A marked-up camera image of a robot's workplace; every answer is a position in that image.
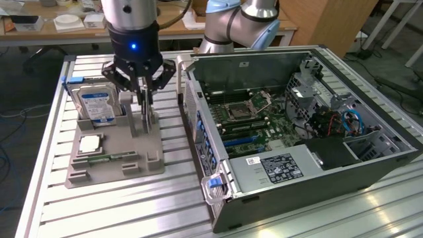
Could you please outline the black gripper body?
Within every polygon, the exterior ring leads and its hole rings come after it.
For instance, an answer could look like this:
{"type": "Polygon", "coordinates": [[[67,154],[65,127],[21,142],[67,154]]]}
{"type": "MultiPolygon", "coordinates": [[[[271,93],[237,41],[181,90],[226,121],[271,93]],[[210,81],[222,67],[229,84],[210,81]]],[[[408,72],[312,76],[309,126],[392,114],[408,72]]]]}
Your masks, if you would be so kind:
{"type": "Polygon", "coordinates": [[[159,50],[159,24],[153,23],[139,30],[118,29],[109,23],[117,67],[130,73],[130,64],[135,66],[138,76],[154,75],[163,64],[159,50]]]}

